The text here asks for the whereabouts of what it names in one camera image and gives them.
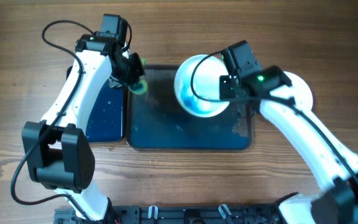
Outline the white plate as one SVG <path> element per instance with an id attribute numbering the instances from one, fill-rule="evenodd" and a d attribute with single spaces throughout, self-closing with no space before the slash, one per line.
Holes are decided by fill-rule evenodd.
<path id="1" fill-rule="evenodd" d="M 185 60 L 174 78 L 174 92 L 183 109 L 200 118 L 209 118 L 223 112 L 228 102 L 218 102 L 219 77 L 227 75 L 222 60 L 215 56 L 199 62 L 205 54 L 195 55 Z"/>

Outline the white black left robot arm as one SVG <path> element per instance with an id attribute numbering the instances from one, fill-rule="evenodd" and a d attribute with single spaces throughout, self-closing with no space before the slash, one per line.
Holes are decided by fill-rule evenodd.
<path id="1" fill-rule="evenodd" d="M 11 182 L 27 166 L 32 181 L 55 195 L 38 200 L 47 202 L 63 197 L 72 206 L 80 223 L 119 223 L 111 200 L 93 180 L 95 158 L 86 137 L 86 127 L 100 90 L 108 81 L 119 87 L 142 84 L 144 74 L 138 54 L 129 54 L 130 42 L 116 37 L 83 35 L 72 53 L 74 63 L 51 108 L 22 130 L 25 156 Z"/>

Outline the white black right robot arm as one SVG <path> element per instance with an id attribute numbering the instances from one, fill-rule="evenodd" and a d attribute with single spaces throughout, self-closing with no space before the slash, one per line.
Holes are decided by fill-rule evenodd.
<path id="1" fill-rule="evenodd" d="M 235 82 L 219 78 L 221 99 L 245 96 L 288 139 L 312 171 L 321 193 L 295 194 L 278 204 L 285 223 L 358 223 L 358 155 L 348 149 L 313 113 L 308 84 L 277 66 Z"/>

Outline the green yellow sponge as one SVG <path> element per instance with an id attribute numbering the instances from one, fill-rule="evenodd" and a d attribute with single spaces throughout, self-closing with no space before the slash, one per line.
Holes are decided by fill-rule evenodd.
<path id="1" fill-rule="evenodd" d="M 131 67 L 131 73 L 133 77 L 133 83 L 129 85 L 129 90 L 136 95 L 143 95 L 148 90 L 148 84 L 144 80 L 144 58 L 136 59 L 133 66 Z"/>

